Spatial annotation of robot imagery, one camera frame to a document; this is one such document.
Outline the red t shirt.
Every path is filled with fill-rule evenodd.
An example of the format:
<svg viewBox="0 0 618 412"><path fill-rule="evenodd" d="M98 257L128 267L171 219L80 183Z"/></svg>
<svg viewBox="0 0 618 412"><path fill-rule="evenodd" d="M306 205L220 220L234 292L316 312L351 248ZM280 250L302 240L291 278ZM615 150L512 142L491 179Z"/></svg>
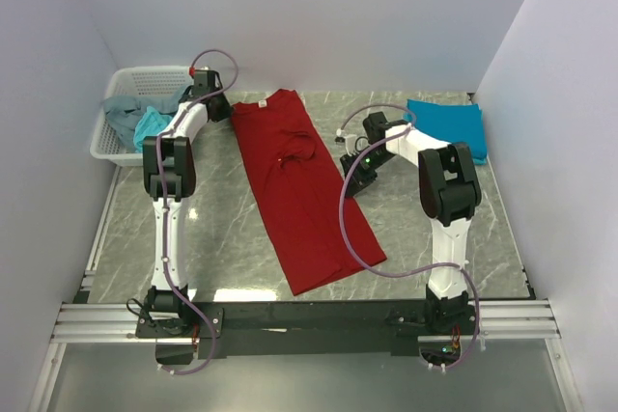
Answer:
<svg viewBox="0 0 618 412"><path fill-rule="evenodd" d="M267 235L292 294L322 287L386 260L295 91L237 103L231 118Z"/></svg>

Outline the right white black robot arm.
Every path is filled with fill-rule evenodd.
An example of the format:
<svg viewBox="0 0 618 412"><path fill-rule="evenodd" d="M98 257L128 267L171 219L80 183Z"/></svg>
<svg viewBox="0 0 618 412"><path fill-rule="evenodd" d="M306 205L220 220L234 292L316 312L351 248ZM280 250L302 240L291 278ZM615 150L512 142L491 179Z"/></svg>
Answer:
<svg viewBox="0 0 618 412"><path fill-rule="evenodd" d="M338 220L344 243L361 267L388 278L430 274L422 323L444 334L466 320L477 319L468 303L478 292L466 271L466 245L482 192L469 146L438 140L414 123L414 116L409 121L389 121L382 112L363 120L368 147L340 158L345 178ZM360 258L348 237L345 218L346 200L368 187L377 177L377 168L394 157L418 169L419 199L432 227L432 263L399 274L377 271Z"/></svg>

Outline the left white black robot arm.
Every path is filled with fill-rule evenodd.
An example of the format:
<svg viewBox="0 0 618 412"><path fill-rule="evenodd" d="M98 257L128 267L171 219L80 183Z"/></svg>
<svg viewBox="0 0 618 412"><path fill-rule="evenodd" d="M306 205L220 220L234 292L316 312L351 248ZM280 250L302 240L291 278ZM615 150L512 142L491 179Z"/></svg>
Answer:
<svg viewBox="0 0 618 412"><path fill-rule="evenodd" d="M140 318L173 337L200 324L189 306L191 295L183 255L183 229L197 175L192 142L210 121L229 118L232 108L217 71L191 67L192 83L182 92L178 111L157 134L143 142L143 181L153 201L154 274Z"/></svg>

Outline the folded teal t shirt stack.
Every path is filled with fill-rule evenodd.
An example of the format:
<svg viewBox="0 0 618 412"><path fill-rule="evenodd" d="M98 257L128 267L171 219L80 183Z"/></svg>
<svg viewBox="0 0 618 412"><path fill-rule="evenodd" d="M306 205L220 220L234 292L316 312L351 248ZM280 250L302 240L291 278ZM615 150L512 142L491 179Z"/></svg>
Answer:
<svg viewBox="0 0 618 412"><path fill-rule="evenodd" d="M444 105L409 99L407 109L422 132L451 144L468 144L476 165L487 163L483 112L477 104Z"/></svg>

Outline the light blue t shirt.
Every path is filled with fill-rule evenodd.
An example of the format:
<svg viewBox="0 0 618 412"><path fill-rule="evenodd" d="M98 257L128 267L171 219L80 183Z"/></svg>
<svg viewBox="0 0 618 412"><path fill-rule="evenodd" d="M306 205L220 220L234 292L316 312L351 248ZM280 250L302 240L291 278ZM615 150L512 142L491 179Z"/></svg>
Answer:
<svg viewBox="0 0 618 412"><path fill-rule="evenodd" d="M134 130L133 145L135 151L142 153L145 139L164 131L173 118L174 114L163 114L154 107L149 106Z"/></svg>

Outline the grey blue t shirt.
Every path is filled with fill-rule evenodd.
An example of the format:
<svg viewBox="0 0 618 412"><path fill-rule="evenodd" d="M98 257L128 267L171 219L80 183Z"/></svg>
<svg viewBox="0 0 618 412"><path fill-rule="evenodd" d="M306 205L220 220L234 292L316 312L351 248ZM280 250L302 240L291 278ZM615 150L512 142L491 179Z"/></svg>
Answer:
<svg viewBox="0 0 618 412"><path fill-rule="evenodd" d="M187 88L178 88L169 96L112 96L103 102L105 119L115 131L122 145L135 151L134 130L149 106L163 114L177 114L181 96Z"/></svg>

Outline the white plastic laundry basket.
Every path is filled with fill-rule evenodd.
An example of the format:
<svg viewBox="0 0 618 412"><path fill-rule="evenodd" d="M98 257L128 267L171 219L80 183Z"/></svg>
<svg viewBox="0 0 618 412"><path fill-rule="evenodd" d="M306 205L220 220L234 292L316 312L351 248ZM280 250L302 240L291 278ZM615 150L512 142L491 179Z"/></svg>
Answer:
<svg viewBox="0 0 618 412"><path fill-rule="evenodd" d="M92 157L121 167L142 164L135 148L136 126L152 107L172 117L192 84L183 66L133 67L116 71L105 92L90 146Z"/></svg>

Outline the black base crossbar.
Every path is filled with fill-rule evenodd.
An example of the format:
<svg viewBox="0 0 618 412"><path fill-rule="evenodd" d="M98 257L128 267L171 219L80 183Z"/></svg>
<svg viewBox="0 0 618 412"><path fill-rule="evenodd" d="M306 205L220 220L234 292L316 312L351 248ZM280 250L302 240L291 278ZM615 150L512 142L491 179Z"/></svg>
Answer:
<svg viewBox="0 0 618 412"><path fill-rule="evenodd" d="M187 342L201 359L231 356L389 353L416 356L424 337L451 338L474 332L473 305L452 313L429 302L409 300L318 302L223 302L199 304L195 315L147 313L138 317L135 336L154 341L158 360L188 361L187 350L167 344Z"/></svg>

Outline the aluminium rail frame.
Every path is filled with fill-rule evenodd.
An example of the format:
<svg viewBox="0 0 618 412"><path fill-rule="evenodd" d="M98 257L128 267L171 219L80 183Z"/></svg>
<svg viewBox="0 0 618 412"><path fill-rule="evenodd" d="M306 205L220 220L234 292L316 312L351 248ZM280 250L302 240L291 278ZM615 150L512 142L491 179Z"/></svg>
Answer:
<svg viewBox="0 0 618 412"><path fill-rule="evenodd" d="M429 223L412 199L417 175L401 161L358 200L388 256L386 271L431 259ZM479 170L483 203L468 239L470 273L484 298L479 349L449 373L383 354L272 355L217 360L173 376L155 366L154 341L134 336L124 304L63 304L29 411L584 411L555 312L523 301L523 264L492 168ZM240 161L198 169L186 258L198 297L292 301ZM117 169L80 289L94 303L142 296L154 262L154 218L137 169ZM420 296L426 277L362 272L305 293L305 300Z"/></svg>

